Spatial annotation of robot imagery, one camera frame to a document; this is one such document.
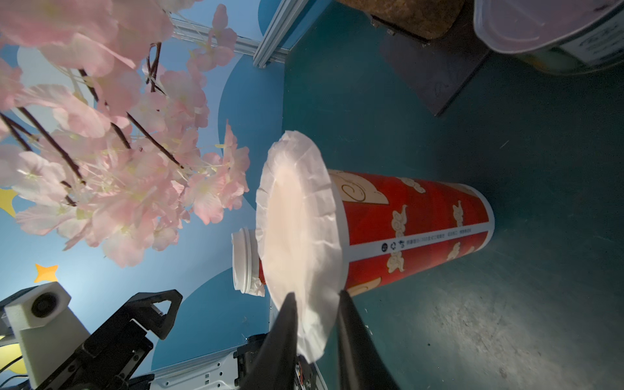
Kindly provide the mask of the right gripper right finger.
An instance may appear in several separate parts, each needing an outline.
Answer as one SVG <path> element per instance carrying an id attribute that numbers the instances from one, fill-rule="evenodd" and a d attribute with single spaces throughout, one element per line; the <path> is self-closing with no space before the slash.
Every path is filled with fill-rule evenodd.
<path id="1" fill-rule="evenodd" d="M 399 390 L 383 364 L 351 296 L 340 292 L 337 313 L 341 389 Z"/>

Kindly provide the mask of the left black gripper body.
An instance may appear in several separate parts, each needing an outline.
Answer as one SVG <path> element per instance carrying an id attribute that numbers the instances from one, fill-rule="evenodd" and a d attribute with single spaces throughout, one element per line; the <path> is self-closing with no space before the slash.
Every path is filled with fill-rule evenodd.
<path id="1" fill-rule="evenodd" d="M 183 296 L 175 289 L 131 297 L 53 373 L 39 389 L 149 389 L 154 374 L 134 377 L 154 348 L 149 332 L 164 340 Z"/>

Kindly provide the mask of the white cup lid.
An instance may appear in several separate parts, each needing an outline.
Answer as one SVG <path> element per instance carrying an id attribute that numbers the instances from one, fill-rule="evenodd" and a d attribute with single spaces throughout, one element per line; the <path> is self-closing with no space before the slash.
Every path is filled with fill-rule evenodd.
<path id="1" fill-rule="evenodd" d="M 264 297 L 265 286 L 258 279 L 258 243 L 255 230 L 242 228 L 232 234 L 232 276 L 234 289 L 256 297 Z"/>

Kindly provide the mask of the red paper cup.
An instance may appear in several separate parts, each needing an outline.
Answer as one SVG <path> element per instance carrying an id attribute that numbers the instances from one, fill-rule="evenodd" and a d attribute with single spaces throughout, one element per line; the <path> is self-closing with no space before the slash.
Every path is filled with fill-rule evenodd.
<path id="1" fill-rule="evenodd" d="M 482 250 L 495 217 L 467 185 L 331 170 L 345 290 L 356 296 Z"/>
<path id="2" fill-rule="evenodd" d="M 258 279 L 262 283 L 262 285 L 266 285 L 266 280 L 263 272 L 263 263 L 262 260 L 258 261 Z"/>

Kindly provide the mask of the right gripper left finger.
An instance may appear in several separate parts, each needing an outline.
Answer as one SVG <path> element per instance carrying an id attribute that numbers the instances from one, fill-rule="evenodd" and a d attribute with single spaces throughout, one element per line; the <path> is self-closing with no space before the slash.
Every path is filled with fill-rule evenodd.
<path id="1" fill-rule="evenodd" d="M 240 389 L 294 389 L 297 328 L 297 301 L 295 293 L 291 292 L 286 295 L 279 315 Z"/>

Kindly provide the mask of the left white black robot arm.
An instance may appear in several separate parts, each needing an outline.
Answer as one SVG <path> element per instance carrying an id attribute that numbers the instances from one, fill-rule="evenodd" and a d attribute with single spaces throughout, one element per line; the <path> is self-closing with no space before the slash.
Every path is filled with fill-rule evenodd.
<path id="1" fill-rule="evenodd" d="M 134 295 L 78 344 L 38 388 L 238 389 L 259 355 L 266 338 L 263 334 L 232 349 L 136 374 L 154 348 L 148 334 L 167 336 L 181 301 L 182 295 L 175 290 Z"/>

